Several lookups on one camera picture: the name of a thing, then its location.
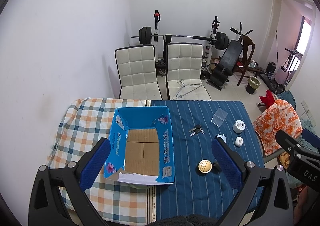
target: white leather chair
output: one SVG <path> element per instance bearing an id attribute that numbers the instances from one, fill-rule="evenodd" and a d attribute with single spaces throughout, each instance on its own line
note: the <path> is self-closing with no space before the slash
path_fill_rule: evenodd
<path id="1" fill-rule="evenodd" d="M 120 48 L 115 55 L 121 84 L 119 98 L 162 100 L 153 45 Z"/>
<path id="2" fill-rule="evenodd" d="M 207 90 L 200 85 L 184 87 L 178 94 L 182 95 L 191 90 L 182 98 L 177 98 L 181 88 L 179 81 L 184 84 L 201 84 L 200 74 L 202 65 L 203 45 L 196 43 L 170 43 L 167 45 L 167 74 L 166 85 L 168 99 L 172 100 L 211 100 Z"/>

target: cardboard box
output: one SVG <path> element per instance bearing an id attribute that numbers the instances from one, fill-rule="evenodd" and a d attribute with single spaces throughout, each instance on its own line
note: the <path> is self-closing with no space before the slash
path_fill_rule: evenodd
<path id="1" fill-rule="evenodd" d="M 169 108 L 117 108 L 109 133 L 111 152 L 104 177 L 141 185 L 174 183 Z"/>
<path id="2" fill-rule="evenodd" d="M 213 69 L 216 67 L 215 64 L 217 64 L 217 63 L 219 63 L 219 62 L 220 62 L 220 60 L 219 60 L 218 58 L 211 58 L 211 59 L 210 59 L 210 64 L 211 64 L 211 63 L 214 63 L 214 64 L 212 64 L 212 65 L 209 66 L 209 69 L 211 70 L 211 72 L 213 72 Z"/>

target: trash bin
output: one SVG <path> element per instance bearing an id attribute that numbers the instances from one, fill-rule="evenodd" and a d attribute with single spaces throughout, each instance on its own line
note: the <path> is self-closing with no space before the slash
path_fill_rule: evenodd
<path id="1" fill-rule="evenodd" d="M 261 82 L 254 76 L 250 76 L 248 78 L 248 85 L 245 88 L 246 92 L 248 92 L 249 94 L 253 94 L 261 85 Z"/>

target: blue gripper pad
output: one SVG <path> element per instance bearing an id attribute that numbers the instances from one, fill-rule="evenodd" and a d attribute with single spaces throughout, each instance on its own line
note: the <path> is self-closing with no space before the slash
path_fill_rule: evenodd
<path id="1" fill-rule="evenodd" d="M 79 185 L 84 192 L 92 187 L 111 150 L 110 141 L 104 137 L 96 143 L 90 152 L 84 153 L 77 168 Z"/>
<path id="2" fill-rule="evenodd" d="M 216 136 L 212 141 L 212 154 L 220 165 L 221 170 L 227 178 L 230 186 L 233 189 L 240 190 L 243 186 L 243 180 L 245 178 L 246 171 L 244 167 L 244 161 L 241 159 L 238 153 L 232 151 L 221 138 Z"/>

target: plaid blanket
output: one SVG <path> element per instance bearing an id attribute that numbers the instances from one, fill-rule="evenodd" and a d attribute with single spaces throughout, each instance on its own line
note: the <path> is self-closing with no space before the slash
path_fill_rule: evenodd
<path id="1" fill-rule="evenodd" d="M 150 101 L 126 99 L 74 101 L 59 125 L 56 142 L 48 156 L 48 167 L 62 168 L 70 161 L 79 161 L 101 137 L 108 138 L 116 108 L 150 105 Z M 65 188 L 60 190 L 66 207 L 74 210 Z M 145 225 L 156 220 L 155 187 L 135 189 L 128 184 L 112 182 L 103 177 L 101 169 L 93 186 L 85 193 L 106 221 Z"/>

